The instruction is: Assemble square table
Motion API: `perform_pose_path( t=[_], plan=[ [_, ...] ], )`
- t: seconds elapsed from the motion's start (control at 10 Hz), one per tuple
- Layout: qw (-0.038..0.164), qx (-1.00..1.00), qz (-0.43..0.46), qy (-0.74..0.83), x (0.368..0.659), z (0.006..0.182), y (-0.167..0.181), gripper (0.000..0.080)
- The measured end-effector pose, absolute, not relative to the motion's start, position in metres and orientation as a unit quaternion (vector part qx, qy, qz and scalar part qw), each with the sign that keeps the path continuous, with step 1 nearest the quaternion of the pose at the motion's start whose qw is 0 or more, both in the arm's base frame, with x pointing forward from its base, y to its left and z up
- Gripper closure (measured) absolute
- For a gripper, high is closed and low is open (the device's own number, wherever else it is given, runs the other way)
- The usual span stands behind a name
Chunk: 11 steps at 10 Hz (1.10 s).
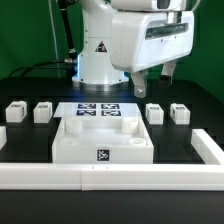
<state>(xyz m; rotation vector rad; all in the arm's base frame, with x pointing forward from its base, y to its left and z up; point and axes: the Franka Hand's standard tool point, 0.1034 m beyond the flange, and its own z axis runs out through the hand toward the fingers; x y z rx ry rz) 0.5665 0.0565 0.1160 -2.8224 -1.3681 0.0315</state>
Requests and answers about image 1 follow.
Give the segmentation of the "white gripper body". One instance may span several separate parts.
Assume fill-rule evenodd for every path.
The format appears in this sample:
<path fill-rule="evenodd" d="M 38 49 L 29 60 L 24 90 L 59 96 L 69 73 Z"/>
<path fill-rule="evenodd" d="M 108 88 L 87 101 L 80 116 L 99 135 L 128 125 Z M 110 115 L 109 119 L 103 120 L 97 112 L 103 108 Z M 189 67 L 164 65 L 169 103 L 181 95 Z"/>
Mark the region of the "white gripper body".
<path fill-rule="evenodd" d="M 110 60 L 117 70 L 145 70 L 191 52 L 194 14 L 118 12 L 112 19 Z"/>

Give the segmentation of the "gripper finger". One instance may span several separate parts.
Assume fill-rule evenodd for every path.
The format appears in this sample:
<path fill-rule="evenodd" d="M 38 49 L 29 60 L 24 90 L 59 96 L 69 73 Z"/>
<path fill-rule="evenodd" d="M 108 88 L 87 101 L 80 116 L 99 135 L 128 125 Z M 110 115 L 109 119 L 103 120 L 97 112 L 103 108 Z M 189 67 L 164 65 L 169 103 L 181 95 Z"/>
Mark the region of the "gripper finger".
<path fill-rule="evenodd" d="M 138 98 L 144 98 L 147 95 L 146 70 L 141 70 L 131 74 L 134 84 L 134 95 Z"/>
<path fill-rule="evenodd" d="M 163 64 L 161 75 L 159 76 L 159 84 L 161 87 L 169 87 L 172 85 L 173 74 L 176 68 L 176 61 L 169 61 Z"/>

